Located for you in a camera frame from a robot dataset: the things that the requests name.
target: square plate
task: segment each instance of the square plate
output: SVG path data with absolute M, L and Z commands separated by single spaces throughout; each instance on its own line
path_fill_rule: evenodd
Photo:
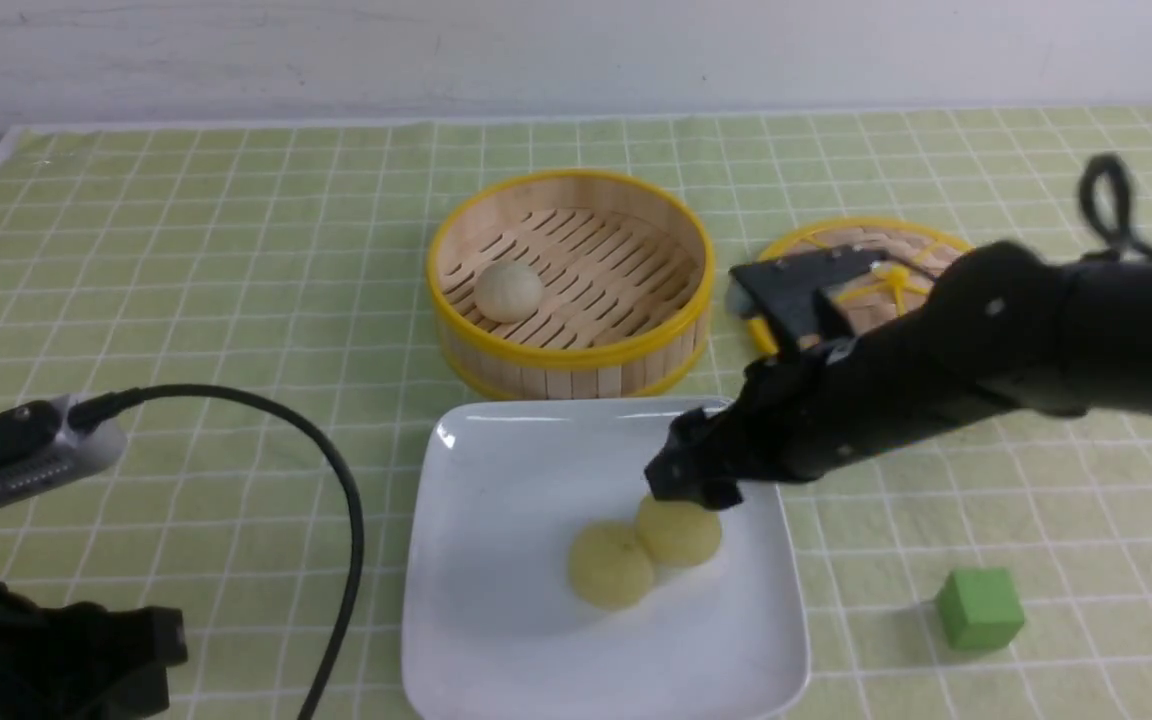
M 590 521 L 632 521 L 669 420 L 720 397 L 488 402 L 435 425 L 403 605 L 403 688 L 425 720 L 746 720 L 808 682 L 803 596 L 776 488 L 746 484 L 700 568 L 628 611 L 567 585 Z

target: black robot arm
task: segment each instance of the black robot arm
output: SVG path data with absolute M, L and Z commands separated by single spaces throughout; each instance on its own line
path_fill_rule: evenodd
M 1114 194 L 1113 225 L 1096 210 L 1101 181 Z M 813 482 L 1015 410 L 1152 414 L 1152 247 L 1130 229 L 1115 156 L 1087 165 L 1079 204 L 1106 250 L 1051 265 L 1015 242 L 979 247 L 948 266 L 923 306 L 858 338 L 824 293 L 867 272 L 881 259 L 873 251 L 733 268 L 781 353 L 750 364 L 720 414 L 670 424 L 646 468 L 653 495 L 722 510 L 741 501 L 737 480 Z M 823 341 L 801 350 L 806 334 Z

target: table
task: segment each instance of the table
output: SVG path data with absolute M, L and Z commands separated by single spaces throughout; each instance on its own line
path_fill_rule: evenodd
M 0 409 L 146 382 L 227 382 L 321 423 L 355 467 L 364 597 L 321 717 L 411 717 L 403 569 L 435 419 L 475 400 L 420 281 L 435 226 L 531 169 L 635 174 L 700 214 L 723 266 L 803 223 L 893 215 L 1052 259 L 1091 249 L 1084 156 L 1119 149 L 1152 238 L 1152 108 L 582 122 L 51 128 L 0 165 Z M 676 393 L 735 395 L 719 316 Z M 342 586 L 334 480 L 289 429 L 217 402 L 127 416 L 106 477 L 0 511 L 0 575 L 37 602 L 182 607 L 169 717 L 288 717 Z M 794 720 L 1152 717 L 1152 419 L 1014 416 L 786 488 L 814 675 Z M 925 601 L 1005 564 L 1029 627 L 984 659 Z

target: steamer basket slat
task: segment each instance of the steamer basket slat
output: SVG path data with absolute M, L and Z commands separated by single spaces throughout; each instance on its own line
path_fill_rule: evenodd
M 545 287 L 522 323 L 473 304 L 477 275 L 501 260 Z M 708 342 L 714 255 L 700 220 L 659 188 L 562 170 L 467 200 L 434 236 L 426 282 L 444 356 L 483 395 L 655 395 Z

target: green cube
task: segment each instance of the green cube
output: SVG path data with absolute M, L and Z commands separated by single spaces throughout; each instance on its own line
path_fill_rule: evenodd
M 1006 568 L 958 568 L 935 594 L 945 638 L 957 651 L 1007 647 L 1025 624 L 1011 575 Z

